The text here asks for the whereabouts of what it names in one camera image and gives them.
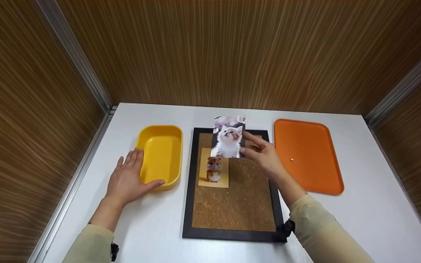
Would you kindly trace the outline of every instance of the photo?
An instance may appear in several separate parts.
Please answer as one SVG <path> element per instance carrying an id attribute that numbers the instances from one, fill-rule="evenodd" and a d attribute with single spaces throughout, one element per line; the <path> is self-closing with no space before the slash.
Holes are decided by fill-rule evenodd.
<path id="1" fill-rule="evenodd" d="M 241 158 L 241 145 L 244 145 L 244 115 L 214 118 L 211 157 Z"/>
<path id="2" fill-rule="evenodd" d="M 228 188 L 228 159 L 209 157 L 210 148 L 202 148 L 199 163 L 199 186 Z"/>

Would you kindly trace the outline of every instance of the black clip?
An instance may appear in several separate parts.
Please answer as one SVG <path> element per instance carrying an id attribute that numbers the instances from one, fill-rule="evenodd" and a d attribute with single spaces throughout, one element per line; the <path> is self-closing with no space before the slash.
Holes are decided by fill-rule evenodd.
<path id="1" fill-rule="evenodd" d="M 117 259 L 118 252 L 120 251 L 120 247 L 115 243 L 110 244 L 110 254 L 111 254 L 111 261 L 114 262 Z"/>
<path id="2" fill-rule="evenodd" d="M 286 223 L 276 228 L 276 232 L 288 238 L 292 232 L 295 232 L 295 222 L 289 218 Z"/>

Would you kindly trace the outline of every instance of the kitten photo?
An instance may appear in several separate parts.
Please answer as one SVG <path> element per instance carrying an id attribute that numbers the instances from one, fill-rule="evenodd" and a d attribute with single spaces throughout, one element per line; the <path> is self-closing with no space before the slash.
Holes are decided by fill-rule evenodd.
<path id="1" fill-rule="evenodd" d="M 212 138 L 211 157 L 240 158 L 239 150 L 244 145 L 244 116 L 216 117 Z"/>

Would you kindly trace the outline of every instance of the hand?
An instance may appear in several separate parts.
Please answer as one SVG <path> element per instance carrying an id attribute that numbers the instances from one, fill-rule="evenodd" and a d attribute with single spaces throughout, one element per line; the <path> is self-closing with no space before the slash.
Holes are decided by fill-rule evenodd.
<path id="1" fill-rule="evenodd" d="M 140 172 L 143 161 L 143 149 L 135 148 L 134 151 L 130 151 L 124 163 L 121 156 L 108 182 L 105 199 L 124 207 L 150 190 L 163 185 L 164 180 L 154 180 L 150 183 L 141 182 Z"/>
<path id="2" fill-rule="evenodd" d="M 278 183 L 283 178 L 290 176 L 280 162 L 276 148 L 272 143 L 258 138 L 247 131 L 243 132 L 243 136 L 247 140 L 252 141 L 257 147 L 240 148 L 240 152 L 248 159 L 254 160 L 270 180 Z"/>

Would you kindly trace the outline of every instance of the white kitten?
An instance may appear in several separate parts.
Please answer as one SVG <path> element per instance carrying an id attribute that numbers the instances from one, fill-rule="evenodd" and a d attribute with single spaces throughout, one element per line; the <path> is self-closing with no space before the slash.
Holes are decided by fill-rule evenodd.
<path id="1" fill-rule="evenodd" d="M 222 126 L 217 135 L 217 145 L 210 151 L 212 157 L 239 158 L 241 133 L 243 127 Z"/>

